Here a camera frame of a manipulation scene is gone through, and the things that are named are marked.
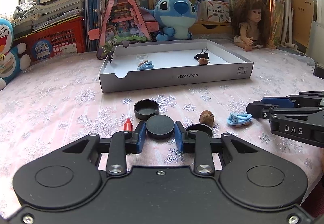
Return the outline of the blue upright thin books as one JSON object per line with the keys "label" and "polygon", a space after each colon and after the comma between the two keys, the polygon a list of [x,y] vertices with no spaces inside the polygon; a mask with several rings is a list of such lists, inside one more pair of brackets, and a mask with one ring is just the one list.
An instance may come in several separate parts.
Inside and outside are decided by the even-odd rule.
{"label": "blue upright thin books", "polygon": [[88,52],[94,52],[98,46],[98,40],[91,40],[89,36],[90,30],[100,29],[101,25],[101,0],[85,0],[85,16],[86,16],[86,45]]}

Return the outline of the black binder clip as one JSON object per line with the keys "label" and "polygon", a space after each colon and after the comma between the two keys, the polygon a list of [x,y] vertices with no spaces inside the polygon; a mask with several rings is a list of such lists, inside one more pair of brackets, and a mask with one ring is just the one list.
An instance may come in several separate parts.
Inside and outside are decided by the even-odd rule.
{"label": "black binder clip", "polygon": [[205,59],[209,59],[209,54],[207,53],[207,50],[206,49],[203,49],[200,53],[198,53],[198,54],[196,54],[195,56],[194,56],[194,59],[195,60],[199,60],[199,59],[201,59],[201,58],[205,58]]}

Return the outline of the Doraemon plush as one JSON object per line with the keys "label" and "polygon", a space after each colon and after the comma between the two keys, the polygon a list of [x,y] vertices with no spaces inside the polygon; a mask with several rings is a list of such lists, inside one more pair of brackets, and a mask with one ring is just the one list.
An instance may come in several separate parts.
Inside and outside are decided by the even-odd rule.
{"label": "Doraemon plush", "polygon": [[11,23],[1,18],[1,74],[0,89],[3,90],[22,70],[31,64],[26,54],[26,44],[13,46],[14,31]]}

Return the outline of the red crayon-shaped clip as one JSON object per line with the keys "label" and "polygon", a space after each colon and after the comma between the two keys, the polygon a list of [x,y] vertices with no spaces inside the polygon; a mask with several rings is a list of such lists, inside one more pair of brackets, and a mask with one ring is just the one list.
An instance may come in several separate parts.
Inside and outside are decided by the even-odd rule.
{"label": "red crayon-shaped clip", "polygon": [[127,131],[127,132],[133,131],[133,124],[132,124],[132,121],[130,120],[130,118],[126,119],[124,126],[123,126],[123,131]]}

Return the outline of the white patterned cardboard box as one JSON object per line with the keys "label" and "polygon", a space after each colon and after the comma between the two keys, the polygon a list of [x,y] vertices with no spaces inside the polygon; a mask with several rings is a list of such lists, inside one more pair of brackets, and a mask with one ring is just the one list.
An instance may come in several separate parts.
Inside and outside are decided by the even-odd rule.
{"label": "white patterned cardboard box", "polygon": [[203,21],[229,23],[229,4],[222,1],[204,0],[201,2]]}

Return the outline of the clear plastic round lid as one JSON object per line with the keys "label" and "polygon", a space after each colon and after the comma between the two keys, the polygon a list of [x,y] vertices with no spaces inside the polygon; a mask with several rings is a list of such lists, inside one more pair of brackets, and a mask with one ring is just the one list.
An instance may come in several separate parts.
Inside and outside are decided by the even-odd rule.
{"label": "clear plastic round lid", "polygon": [[145,54],[139,54],[136,56],[138,63],[145,62],[148,60],[148,56]]}

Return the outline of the blue clip in tray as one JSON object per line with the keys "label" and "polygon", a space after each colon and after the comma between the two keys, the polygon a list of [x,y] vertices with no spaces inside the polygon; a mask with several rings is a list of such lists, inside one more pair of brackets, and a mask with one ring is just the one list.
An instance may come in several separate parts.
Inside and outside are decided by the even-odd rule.
{"label": "blue clip in tray", "polygon": [[150,69],[154,69],[154,65],[152,61],[141,62],[137,68],[137,70],[150,70]]}

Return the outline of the black round lid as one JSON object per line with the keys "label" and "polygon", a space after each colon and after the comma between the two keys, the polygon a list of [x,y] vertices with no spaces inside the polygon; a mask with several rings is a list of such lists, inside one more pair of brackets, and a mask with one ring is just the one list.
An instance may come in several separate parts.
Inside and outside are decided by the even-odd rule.
{"label": "black round lid", "polygon": [[169,138],[174,133],[174,121],[166,115],[155,115],[146,121],[146,131],[149,137],[156,140]]}

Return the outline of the pink triangular toy house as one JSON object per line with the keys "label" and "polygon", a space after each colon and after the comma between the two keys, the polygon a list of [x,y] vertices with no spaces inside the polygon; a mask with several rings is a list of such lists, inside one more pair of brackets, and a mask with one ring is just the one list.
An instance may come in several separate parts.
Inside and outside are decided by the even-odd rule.
{"label": "pink triangular toy house", "polygon": [[108,0],[100,29],[90,30],[91,40],[97,39],[97,58],[105,59],[113,46],[152,41],[156,21],[146,22],[136,0]]}

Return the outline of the red plastic crate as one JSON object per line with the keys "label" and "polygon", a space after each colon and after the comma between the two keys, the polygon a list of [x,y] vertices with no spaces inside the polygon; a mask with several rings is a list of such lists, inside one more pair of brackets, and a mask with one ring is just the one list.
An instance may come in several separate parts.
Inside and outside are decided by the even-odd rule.
{"label": "red plastic crate", "polygon": [[25,43],[26,54],[32,62],[86,51],[85,18],[70,18],[59,24],[25,35],[13,41],[13,45]]}

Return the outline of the black adapter at edge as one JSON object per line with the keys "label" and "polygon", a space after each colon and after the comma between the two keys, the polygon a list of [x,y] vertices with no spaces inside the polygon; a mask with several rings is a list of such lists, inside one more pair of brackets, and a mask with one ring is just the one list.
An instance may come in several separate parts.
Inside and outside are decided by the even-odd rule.
{"label": "black adapter at edge", "polygon": [[324,79],[324,64],[316,63],[314,67],[314,76]]}

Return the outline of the brown hazelnut on table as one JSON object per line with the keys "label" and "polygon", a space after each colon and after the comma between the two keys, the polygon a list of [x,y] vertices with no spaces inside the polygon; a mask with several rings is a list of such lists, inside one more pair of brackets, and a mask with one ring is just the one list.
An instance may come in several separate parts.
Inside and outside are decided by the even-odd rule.
{"label": "brown hazelnut on table", "polygon": [[199,117],[199,122],[201,124],[208,125],[209,127],[213,126],[214,120],[215,120],[214,115],[209,110],[202,111]]}

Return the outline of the blue toy shoe clip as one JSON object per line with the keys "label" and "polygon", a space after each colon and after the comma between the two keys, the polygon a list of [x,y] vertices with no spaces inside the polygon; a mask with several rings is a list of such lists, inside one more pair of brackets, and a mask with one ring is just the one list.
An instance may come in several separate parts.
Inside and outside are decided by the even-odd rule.
{"label": "blue toy shoe clip", "polygon": [[248,125],[251,123],[251,121],[252,121],[251,114],[231,113],[230,116],[227,118],[227,124],[235,127]]}

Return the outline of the grey white cardboard tray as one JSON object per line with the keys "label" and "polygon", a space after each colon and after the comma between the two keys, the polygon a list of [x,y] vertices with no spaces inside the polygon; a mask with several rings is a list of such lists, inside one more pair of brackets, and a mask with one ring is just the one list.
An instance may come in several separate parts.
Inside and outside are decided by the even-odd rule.
{"label": "grey white cardboard tray", "polygon": [[[200,65],[194,56],[203,49],[209,64]],[[136,56],[145,54],[154,69],[137,70]],[[156,87],[247,79],[254,63],[210,40],[174,40],[117,46],[113,61],[108,57],[99,71],[102,92],[120,92]]]}

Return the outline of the black round cap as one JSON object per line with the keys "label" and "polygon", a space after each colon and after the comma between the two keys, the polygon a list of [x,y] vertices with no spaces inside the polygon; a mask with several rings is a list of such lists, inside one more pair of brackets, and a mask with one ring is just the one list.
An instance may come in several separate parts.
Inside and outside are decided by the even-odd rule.
{"label": "black round cap", "polygon": [[133,109],[135,117],[146,121],[150,117],[159,114],[159,103],[151,99],[143,99],[135,103]]}
{"label": "black round cap", "polygon": [[197,131],[202,131],[208,134],[209,137],[213,138],[214,137],[214,131],[213,129],[205,124],[191,124],[185,128],[186,131],[191,131],[191,130],[197,130]]}

